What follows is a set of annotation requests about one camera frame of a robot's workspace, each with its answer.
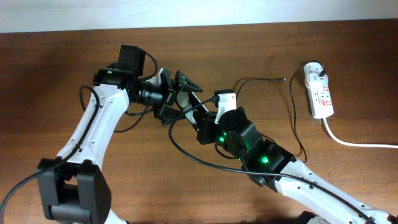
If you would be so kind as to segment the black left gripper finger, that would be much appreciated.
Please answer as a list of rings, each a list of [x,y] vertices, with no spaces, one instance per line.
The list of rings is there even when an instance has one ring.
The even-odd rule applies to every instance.
[[[203,89],[191,81],[182,71],[177,70],[175,74],[175,91],[202,92]]]
[[[171,124],[182,112],[169,106],[164,106],[160,110],[160,120],[163,126]]]

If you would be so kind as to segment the black smartphone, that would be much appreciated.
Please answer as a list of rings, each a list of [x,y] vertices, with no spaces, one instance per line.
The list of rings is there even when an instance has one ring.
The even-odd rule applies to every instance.
[[[196,94],[194,94],[194,92],[180,91],[177,95],[177,106],[181,110],[181,112],[185,112],[186,110],[198,105],[199,103],[201,103],[201,100],[196,96]],[[208,112],[208,109],[205,107],[205,105],[201,105],[199,108],[186,113],[183,118],[187,119],[194,128],[194,130],[198,132],[199,127],[193,116],[193,113],[196,111],[206,113]]]

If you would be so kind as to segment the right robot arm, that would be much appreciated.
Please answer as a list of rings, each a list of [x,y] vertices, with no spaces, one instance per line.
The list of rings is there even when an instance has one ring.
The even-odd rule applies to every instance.
[[[257,185],[294,199],[328,223],[397,223],[390,213],[360,202],[316,175],[277,143],[264,139],[242,108],[225,112],[195,110],[198,140],[217,143],[238,158]]]

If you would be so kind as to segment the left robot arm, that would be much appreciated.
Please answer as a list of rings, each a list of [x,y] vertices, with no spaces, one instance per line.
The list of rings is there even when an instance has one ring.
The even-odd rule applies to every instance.
[[[143,76],[149,53],[122,45],[117,62],[103,67],[93,77],[90,102],[66,145],[54,159],[42,159],[37,167],[38,185],[44,216],[58,223],[124,223],[111,209],[111,190],[102,173],[108,144],[116,125],[131,103],[153,108],[162,124],[179,114],[174,103],[202,89],[181,71],[170,76],[156,69]]]

